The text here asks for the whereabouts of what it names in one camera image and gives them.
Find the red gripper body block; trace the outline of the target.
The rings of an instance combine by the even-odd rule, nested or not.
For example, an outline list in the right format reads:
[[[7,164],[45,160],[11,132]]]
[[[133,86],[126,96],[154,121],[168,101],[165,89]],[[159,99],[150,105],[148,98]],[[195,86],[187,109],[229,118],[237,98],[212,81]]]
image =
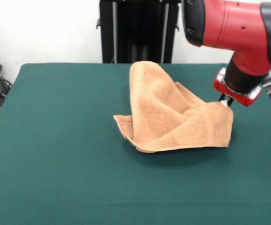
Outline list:
[[[251,92],[248,94],[241,94],[237,93],[233,90],[231,90],[225,83],[225,76],[226,76],[226,68],[223,67],[219,70],[217,73],[214,83],[213,83],[213,88],[220,92],[221,94],[226,95],[226,101],[221,102],[223,105],[227,105],[227,101],[229,98],[233,98],[233,101],[238,102],[239,104],[243,106],[250,106],[252,105],[260,96],[262,92],[262,87],[260,85],[256,86]]]

